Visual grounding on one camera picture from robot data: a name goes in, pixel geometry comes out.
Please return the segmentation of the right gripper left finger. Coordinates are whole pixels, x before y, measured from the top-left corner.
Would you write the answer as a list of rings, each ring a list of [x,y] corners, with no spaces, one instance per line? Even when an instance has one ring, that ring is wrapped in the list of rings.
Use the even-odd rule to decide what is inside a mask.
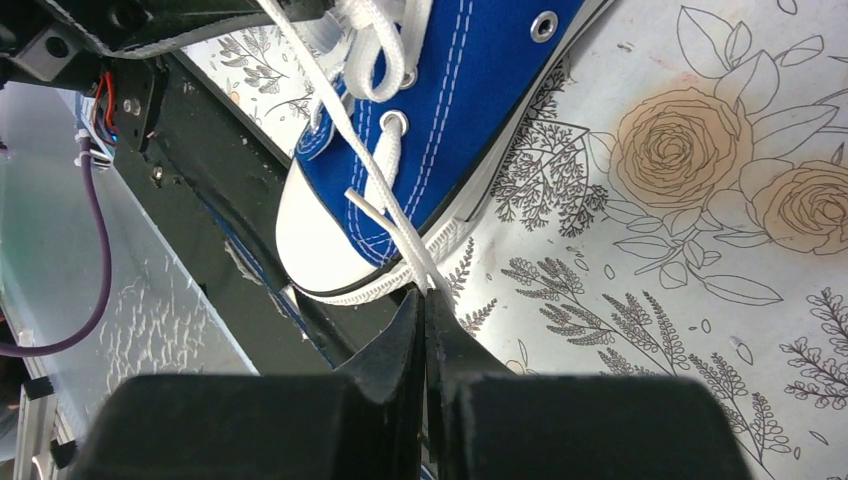
[[[416,479],[424,298],[327,374],[142,375],[103,404],[73,479]]]

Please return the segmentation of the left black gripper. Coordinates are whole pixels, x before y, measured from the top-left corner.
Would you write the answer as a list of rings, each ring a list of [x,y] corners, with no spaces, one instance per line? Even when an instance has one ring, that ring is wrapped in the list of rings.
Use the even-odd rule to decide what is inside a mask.
[[[250,0],[2,0],[1,82],[90,93],[111,58],[152,58],[272,22]]]

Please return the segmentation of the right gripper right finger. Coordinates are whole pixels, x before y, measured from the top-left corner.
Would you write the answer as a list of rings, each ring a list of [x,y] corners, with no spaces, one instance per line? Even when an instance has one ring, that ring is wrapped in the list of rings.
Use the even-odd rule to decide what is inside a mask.
[[[429,454],[442,479],[747,479],[719,404],[673,377],[519,375],[425,297]]]

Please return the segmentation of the blue canvas sneaker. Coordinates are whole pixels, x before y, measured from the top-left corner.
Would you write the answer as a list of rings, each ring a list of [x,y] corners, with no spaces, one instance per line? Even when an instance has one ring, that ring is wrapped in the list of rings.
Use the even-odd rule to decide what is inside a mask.
[[[294,288],[357,305],[439,263],[474,218],[552,68],[605,1],[336,1],[268,15],[312,86],[276,223]]]

